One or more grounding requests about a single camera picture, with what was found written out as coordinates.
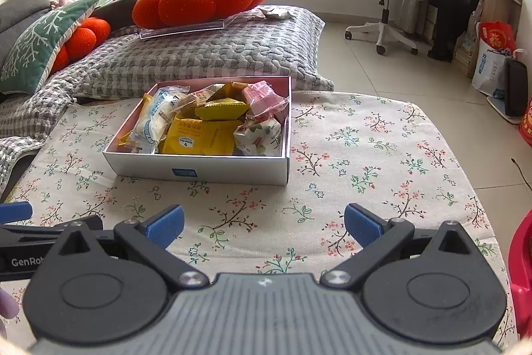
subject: chair base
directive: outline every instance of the chair base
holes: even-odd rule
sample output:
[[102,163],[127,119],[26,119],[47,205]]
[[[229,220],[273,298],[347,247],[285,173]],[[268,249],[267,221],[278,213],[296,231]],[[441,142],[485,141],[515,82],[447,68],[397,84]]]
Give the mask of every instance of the chair base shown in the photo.
[[377,53],[383,55],[386,52],[386,49],[382,45],[385,35],[392,37],[394,40],[401,41],[403,44],[411,47],[411,53],[416,55],[418,53],[418,45],[412,41],[410,38],[405,37],[402,32],[398,29],[395,29],[392,25],[388,23],[366,23],[363,26],[349,26],[345,30],[345,38],[350,40],[352,38],[353,32],[378,32],[379,39],[377,40]]

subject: blue label on box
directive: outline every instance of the blue label on box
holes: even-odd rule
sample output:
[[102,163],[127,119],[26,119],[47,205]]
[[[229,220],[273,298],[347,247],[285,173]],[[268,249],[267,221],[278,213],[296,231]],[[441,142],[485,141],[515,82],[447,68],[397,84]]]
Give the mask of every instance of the blue label on box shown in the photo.
[[197,178],[198,174],[194,169],[172,169],[175,176],[187,176],[191,178]]

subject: gray checkered blanket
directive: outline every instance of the gray checkered blanket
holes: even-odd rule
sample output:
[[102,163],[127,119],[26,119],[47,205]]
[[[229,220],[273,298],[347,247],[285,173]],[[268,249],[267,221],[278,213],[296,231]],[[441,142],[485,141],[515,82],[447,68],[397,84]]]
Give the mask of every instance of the gray checkered blanket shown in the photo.
[[258,9],[223,31],[141,40],[124,28],[82,60],[54,74],[35,95],[0,103],[0,195],[16,161],[39,149],[76,97],[141,97],[155,83],[205,77],[291,75],[294,89],[333,90],[317,73],[324,23],[285,7],[294,18],[264,20]]

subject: snack box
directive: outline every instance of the snack box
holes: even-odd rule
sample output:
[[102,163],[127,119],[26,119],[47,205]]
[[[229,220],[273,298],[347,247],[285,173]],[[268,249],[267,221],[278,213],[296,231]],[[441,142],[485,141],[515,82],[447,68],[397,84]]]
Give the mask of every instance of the snack box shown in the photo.
[[138,178],[169,179],[175,181],[204,181],[237,184],[286,185],[290,168],[290,135],[292,120],[292,85],[290,76],[226,77],[176,80],[158,83],[148,92],[155,95],[159,88],[171,85],[190,86],[195,92],[215,83],[256,83],[266,80],[281,97],[290,101],[283,125],[281,155],[278,157],[204,156],[135,154],[118,147],[118,141],[130,132],[138,120],[142,102],[129,114],[103,152],[117,175]]

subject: black cable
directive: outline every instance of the black cable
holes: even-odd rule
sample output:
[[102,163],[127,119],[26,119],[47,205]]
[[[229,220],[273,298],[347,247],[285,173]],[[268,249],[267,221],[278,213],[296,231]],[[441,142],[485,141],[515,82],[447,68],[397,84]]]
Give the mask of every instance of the black cable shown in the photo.
[[519,164],[517,164],[517,161],[515,161],[513,158],[512,158],[512,162],[517,166],[517,168],[519,169],[519,173],[521,174],[521,177],[523,178],[523,181],[526,182],[526,184],[528,185],[528,188],[530,188],[530,190],[532,190],[532,187],[530,186],[530,184],[528,183],[528,181],[526,180],[525,178],[525,175],[523,175],[523,172],[521,170],[521,168],[519,167]]

